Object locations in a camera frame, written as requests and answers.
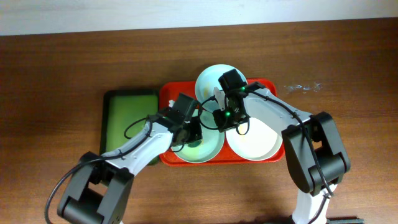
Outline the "yellow green sponge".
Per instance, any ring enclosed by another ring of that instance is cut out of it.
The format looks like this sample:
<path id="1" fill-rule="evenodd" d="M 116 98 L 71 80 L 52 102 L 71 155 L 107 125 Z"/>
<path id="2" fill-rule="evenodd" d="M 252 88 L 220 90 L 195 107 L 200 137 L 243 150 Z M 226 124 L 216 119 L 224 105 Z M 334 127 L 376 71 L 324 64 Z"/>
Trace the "yellow green sponge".
<path id="1" fill-rule="evenodd" d="M 196 147 L 201 146 L 202 144 L 203 144 L 203 140 L 201 139 L 201 140 L 197 140 L 197 141 L 189 143 L 188 147 L 189 148 L 196 148 Z"/>

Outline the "light green plate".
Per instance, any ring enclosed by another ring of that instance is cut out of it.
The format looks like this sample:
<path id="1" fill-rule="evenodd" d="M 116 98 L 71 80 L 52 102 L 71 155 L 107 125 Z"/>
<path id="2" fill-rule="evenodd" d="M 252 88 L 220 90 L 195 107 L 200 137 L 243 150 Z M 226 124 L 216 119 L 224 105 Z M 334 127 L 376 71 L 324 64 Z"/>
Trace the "light green plate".
<path id="1" fill-rule="evenodd" d="M 178 158 L 189 163 L 203 163 L 214 158 L 223 147 L 224 134 L 218 130 L 211 130 L 213 126 L 216 126 L 213 115 L 204 111 L 198 116 L 198 109 L 195 110 L 192 121 L 197 118 L 198 124 L 200 125 L 200 131 L 198 132 L 199 140 L 203 140 L 203 144 L 196 148 L 189 148 L 186 142 L 183 145 L 172 146 L 171 152 L 177 155 Z"/>

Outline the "white plate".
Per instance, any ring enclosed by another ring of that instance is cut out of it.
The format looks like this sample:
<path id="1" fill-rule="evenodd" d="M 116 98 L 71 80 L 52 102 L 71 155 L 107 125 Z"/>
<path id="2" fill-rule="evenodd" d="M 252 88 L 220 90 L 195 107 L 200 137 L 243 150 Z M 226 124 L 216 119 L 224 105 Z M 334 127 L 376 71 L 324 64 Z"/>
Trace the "white plate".
<path id="1" fill-rule="evenodd" d="M 268 125 L 256 118 L 225 132 L 230 148 L 243 159 L 263 161 L 274 156 L 282 145 L 282 138 Z"/>

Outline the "light blue plate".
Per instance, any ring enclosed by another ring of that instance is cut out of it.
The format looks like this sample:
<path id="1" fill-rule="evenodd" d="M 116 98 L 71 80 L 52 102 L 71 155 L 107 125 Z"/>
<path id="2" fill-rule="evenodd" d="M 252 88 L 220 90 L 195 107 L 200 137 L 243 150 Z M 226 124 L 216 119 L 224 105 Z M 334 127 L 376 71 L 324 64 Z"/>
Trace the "light blue plate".
<path id="1" fill-rule="evenodd" d="M 214 96 L 214 87 L 218 87 L 220 90 L 223 90 L 218 79 L 224 73 L 230 70 L 236 70 L 242 81 L 247 82 L 246 77 L 239 69 L 226 64 L 212 65 L 204 69 L 204 71 L 202 71 L 201 74 L 198 76 L 195 83 L 195 96 L 197 98 L 197 101 L 199 101 L 202 105 L 202 112 L 208 111 L 212 113 L 214 112 L 214 110 L 218 110 L 220 108 L 216 101 L 209 100 L 206 103 L 204 103 L 204 101 Z"/>

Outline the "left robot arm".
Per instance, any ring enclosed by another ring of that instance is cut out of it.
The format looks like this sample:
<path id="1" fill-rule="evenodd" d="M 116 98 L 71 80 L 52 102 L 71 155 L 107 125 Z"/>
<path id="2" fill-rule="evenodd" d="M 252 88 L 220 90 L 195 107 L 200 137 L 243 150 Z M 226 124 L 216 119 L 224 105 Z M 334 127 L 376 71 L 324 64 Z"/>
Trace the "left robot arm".
<path id="1" fill-rule="evenodd" d="M 84 154 L 64 176 L 70 181 L 58 216 L 70 223 L 121 223 L 135 176 L 171 147 L 199 139 L 200 125 L 192 121 L 198 105 L 181 93 L 171 107 L 145 117 L 143 129 L 119 148 Z"/>

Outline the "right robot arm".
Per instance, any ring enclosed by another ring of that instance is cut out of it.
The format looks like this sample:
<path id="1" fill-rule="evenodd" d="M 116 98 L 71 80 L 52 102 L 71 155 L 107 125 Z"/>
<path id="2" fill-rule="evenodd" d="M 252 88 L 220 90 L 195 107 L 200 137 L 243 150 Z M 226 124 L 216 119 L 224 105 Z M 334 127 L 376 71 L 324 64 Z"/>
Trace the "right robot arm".
<path id="1" fill-rule="evenodd" d="M 218 131 L 236 129 L 256 118 L 279 134 L 289 174 L 298 187 L 291 223 L 327 223 L 326 211 L 351 161 L 330 114 L 300 111 L 274 96 L 262 83 L 248 84 L 232 69 L 218 78 L 213 112 Z"/>

